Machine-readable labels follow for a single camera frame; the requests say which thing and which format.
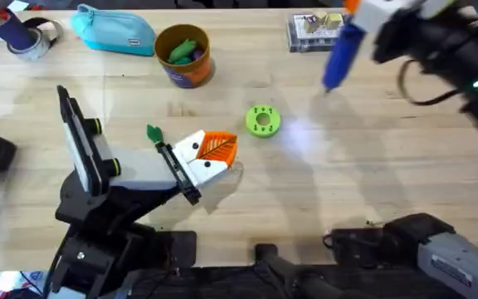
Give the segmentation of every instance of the sticker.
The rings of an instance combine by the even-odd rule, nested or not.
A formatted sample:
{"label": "sticker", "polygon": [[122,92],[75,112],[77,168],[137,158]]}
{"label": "sticker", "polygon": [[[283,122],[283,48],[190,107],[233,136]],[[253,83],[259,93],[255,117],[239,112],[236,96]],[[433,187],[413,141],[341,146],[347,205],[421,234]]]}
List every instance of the sticker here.
{"label": "sticker", "polygon": [[129,38],[129,46],[131,46],[131,47],[141,47],[141,42],[137,38]]}
{"label": "sticker", "polygon": [[473,283],[472,275],[466,273],[458,267],[451,265],[447,260],[438,257],[435,254],[431,255],[431,265],[468,287],[471,287],[471,284]]}
{"label": "sticker", "polygon": [[170,68],[168,67],[163,67],[164,70],[167,72],[167,74],[169,75],[169,78],[171,78],[171,80],[174,81],[174,83],[176,83],[176,85],[182,87],[182,88],[192,88],[193,87],[193,84],[191,82],[191,80],[189,80],[186,76],[176,72],[176,71],[173,71],[171,70]]}

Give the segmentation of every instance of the black cable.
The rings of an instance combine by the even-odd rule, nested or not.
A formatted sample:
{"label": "black cable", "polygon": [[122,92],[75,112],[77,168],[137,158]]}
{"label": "black cable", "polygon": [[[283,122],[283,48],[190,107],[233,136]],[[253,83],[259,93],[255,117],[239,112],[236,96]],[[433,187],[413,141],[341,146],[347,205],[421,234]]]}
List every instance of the black cable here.
{"label": "black cable", "polygon": [[73,225],[70,225],[70,227],[67,229],[66,235],[62,239],[62,242],[60,243],[60,246],[56,250],[55,256],[53,258],[53,261],[51,262],[51,266],[49,267],[49,271],[47,272],[46,276],[46,284],[43,286],[43,293],[42,296],[44,299],[47,299],[49,297],[49,293],[51,292],[51,278],[53,276],[53,272],[55,271],[56,265],[58,264],[58,261],[60,260],[61,254],[62,254],[62,248],[66,245],[67,239],[69,237],[72,237],[73,234],[75,234],[76,229],[74,228]]}
{"label": "black cable", "polygon": [[407,100],[409,103],[413,105],[419,105],[419,106],[428,106],[428,105],[436,105],[438,103],[443,102],[444,100],[447,100],[451,98],[452,96],[456,96],[461,93],[461,90],[455,89],[452,91],[448,91],[445,94],[441,96],[437,96],[434,99],[431,100],[424,100],[424,101],[419,101],[419,100],[414,100],[407,92],[407,87],[405,87],[405,75],[407,74],[408,67],[411,65],[411,63],[417,62],[413,59],[409,61],[405,61],[402,65],[402,67],[399,69],[398,73],[398,89],[399,92],[402,94],[402,96]]}
{"label": "black cable", "polygon": [[37,290],[38,293],[39,293],[41,296],[43,296],[43,292],[40,291],[40,288],[39,288],[36,284],[32,283],[32,281],[29,279],[29,277],[27,277],[27,275],[25,275],[25,273],[23,273],[23,271],[20,271],[20,274],[22,274],[22,277],[23,277],[27,282],[29,282],[29,284],[30,284],[32,287],[34,287],[34,289]]}
{"label": "black cable", "polygon": [[154,287],[153,287],[152,291],[150,291],[150,293],[145,297],[145,299],[149,299],[156,292],[158,287],[161,286],[162,284],[164,284],[165,281],[167,281],[167,279],[169,278],[170,275],[171,275],[171,272],[167,271],[167,273],[165,273],[165,275],[163,275],[162,279],[160,279],[158,282],[154,283]]}

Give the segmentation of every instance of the tape roll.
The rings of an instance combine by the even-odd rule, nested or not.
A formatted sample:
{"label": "tape roll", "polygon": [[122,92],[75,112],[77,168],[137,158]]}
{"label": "tape roll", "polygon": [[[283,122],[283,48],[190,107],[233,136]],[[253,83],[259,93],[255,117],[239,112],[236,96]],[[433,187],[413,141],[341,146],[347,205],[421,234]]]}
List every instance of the tape roll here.
{"label": "tape roll", "polygon": [[[50,40],[47,34],[45,34],[41,29],[37,28],[41,24],[50,22],[56,29],[56,36]],[[18,58],[24,61],[34,61],[44,55],[49,51],[51,47],[56,43],[57,40],[62,36],[62,27],[59,23],[53,22],[43,17],[33,17],[31,19],[23,22],[23,25],[27,27],[29,32],[36,37],[36,42],[31,47],[23,50],[17,50],[12,47],[11,44],[7,43],[7,49]]]}
{"label": "tape roll", "polygon": [[246,128],[256,137],[271,137],[278,132],[281,116],[269,105],[255,105],[245,116]]}
{"label": "tape roll", "polygon": [[17,50],[12,47],[11,44],[7,43],[7,49],[19,59],[24,61],[34,61],[44,55],[51,47],[49,39],[46,35],[38,28],[28,28],[29,32],[36,37],[36,42],[31,47],[28,47],[24,50]]}

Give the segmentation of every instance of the blue object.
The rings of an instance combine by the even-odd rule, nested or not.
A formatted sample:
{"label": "blue object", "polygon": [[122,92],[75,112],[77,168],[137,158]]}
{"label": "blue object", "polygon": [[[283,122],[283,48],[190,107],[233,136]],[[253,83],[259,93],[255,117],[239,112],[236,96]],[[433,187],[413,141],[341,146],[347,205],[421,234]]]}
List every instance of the blue object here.
{"label": "blue object", "polygon": [[91,49],[135,55],[154,54],[153,28],[140,16],[128,12],[101,11],[79,4],[71,27]]}
{"label": "blue object", "polygon": [[22,21],[14,12],[5,8],[9,18],[0,25],[0,37],[5,40],[12,48],[16,50],[25,50],[32,47],[36,43],[36,38],[23,26]]}
{"label": "blue object", "polygon": [[344,81],[365,35],[366,33],[363,30],[351,23],[351,18],[346,21],[339,34],[339,40],[335,43],[325,66],[322,83],[326,91],[339,87]]}

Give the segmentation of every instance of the white robot part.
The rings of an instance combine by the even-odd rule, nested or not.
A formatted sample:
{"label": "white robot part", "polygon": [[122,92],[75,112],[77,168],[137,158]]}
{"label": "white robot part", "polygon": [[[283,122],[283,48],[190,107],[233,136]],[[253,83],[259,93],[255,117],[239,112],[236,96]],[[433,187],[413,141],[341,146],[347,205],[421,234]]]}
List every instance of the white robot part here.
{"label": "white robot part", "polygon": [[377,34],[400,9],[419,9],[423,19],[435,17],[455,0],[362,0],[352,23],[366,33]]}
{"label": "white robot part", "polygon": [[161,154],[143,150],[110,148],[121,164],[121,174],[110,180],[110,186],[132,190],[167,190],[177,183]]}
{"label": "white robot part", "polygon": [[197,159],[205,136],[206,132],[199,130],[173,147],[174,155],[195,187],[208,183],[228,169],[224,161]]}
{"label": "white robot part", "polygon": [[409,8],[413,4],[413,0],[362,0],[352,23],[366,33],[378,33],[394,13],[401,8]]}

